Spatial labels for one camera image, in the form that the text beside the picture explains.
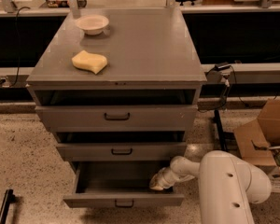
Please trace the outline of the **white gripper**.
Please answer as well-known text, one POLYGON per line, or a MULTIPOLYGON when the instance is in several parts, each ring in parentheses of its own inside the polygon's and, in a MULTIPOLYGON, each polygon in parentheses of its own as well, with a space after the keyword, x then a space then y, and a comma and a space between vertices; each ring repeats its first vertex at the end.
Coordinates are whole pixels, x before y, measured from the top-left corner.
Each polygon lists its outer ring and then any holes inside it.
POLYGON ((156 191, 162 191, 172 187, 177 182, 177 175, 169 168, 163 168, 153 176, 149 182, 149 188, 156 191))

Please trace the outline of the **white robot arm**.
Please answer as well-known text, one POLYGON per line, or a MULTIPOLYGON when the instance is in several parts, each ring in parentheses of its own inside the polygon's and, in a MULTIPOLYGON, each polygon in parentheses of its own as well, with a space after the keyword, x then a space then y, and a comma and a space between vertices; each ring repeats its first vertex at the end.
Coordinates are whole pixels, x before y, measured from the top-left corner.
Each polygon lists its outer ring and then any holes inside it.
POLYGON ((149 187, 161 191, 193 177, 198 179, 202 224, 255 224, 250 205, 265 202, 272 192, 260 168, 220 150, 206 153, 199 162, 173 158, 149 187))

